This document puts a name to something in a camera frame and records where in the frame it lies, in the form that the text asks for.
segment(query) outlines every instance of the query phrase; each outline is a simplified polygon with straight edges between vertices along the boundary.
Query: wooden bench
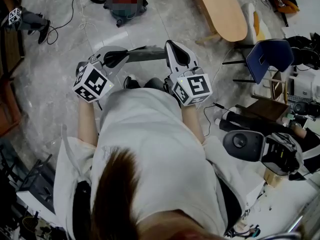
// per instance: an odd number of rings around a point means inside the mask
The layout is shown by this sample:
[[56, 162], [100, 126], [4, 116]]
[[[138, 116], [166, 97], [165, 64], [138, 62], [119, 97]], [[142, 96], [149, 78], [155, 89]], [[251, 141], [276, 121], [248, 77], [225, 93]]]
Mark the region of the wooden bench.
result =
[[197, 40], [197, 44], [203, 44], [218, 35], [229, 42], [237, 42], [247, 36], [247, 23], [237, 0], [195, 1], [204, 14], [212, 33]]

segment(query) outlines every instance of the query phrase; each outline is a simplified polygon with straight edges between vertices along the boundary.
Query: oval wooden tabletop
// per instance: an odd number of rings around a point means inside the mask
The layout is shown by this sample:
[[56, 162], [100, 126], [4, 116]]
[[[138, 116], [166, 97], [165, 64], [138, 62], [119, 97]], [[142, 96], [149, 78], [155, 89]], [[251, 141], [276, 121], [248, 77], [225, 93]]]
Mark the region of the oval wooden tabletop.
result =
[[237, 0], [202, 0], [218, 34], [229, 42], [243, 40], [248, 33], [246, 19]]

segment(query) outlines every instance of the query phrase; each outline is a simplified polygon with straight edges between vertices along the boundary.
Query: blue chair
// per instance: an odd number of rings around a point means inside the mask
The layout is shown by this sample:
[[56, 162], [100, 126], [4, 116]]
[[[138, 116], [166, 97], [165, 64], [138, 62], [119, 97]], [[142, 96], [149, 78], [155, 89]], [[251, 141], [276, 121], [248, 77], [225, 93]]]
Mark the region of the blue chair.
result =
[[288, 41], [283, 39], [263, 40], [255, 45], [243, 45], [237, 48], [244, 49], [245, 60], [224, 62], [222, 65], [245, 63], [253, 80], [234, 79], [234, 82], [260, 84], [270, 66], [284, 72], [294, 62], [291, 47]]

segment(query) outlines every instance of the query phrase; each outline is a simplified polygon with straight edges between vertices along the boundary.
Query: white t-shirt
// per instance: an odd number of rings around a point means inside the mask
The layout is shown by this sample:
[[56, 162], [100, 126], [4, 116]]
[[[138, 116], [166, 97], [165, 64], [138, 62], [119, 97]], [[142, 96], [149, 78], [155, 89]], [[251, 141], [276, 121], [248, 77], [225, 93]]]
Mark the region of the white t-shirt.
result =
[[[216, 173], [238, 199], [244, 196], [239, 172], [219, 140], [211, 136], [202, 145], [183, 124], [177, 101], [156, 89], [111, 94], [101, 117], [96, 148], [76, 138], [69, 137], [68, 142], [81, 172], [91, 181], [91, 208], [113, 147], [129, 148], [135, 154], [139, 185], [132, 209], [137, 222], [157, 212], [181, 210], [212, 234], [223, 235], [227, 222], [224, 203], [218, 202]], [[61, 225], [69, 233], [79, 181], [73, 167], [62, 142], [53, 203]]]

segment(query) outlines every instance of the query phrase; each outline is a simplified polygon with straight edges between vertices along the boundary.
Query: white cube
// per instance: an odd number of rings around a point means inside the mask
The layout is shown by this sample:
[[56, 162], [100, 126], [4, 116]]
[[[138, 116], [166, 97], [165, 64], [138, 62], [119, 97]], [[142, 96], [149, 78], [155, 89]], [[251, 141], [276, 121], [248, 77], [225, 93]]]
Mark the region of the white cube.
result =
[[212, 94], [208, 74], [178, 77], [172, 90], [184, 106], [201, 103]]
[[101, 99], [114, 84], [91, 63], [88, 63], [78, 74], [72, 90], [88, 103]]
[[15, 8], [14, 10], [12, 10], [9, 13], [9, 19], [8, 19], [9, 25], [19, 21], [20, 17], [21, 17], [21, 10], [19, 8]]

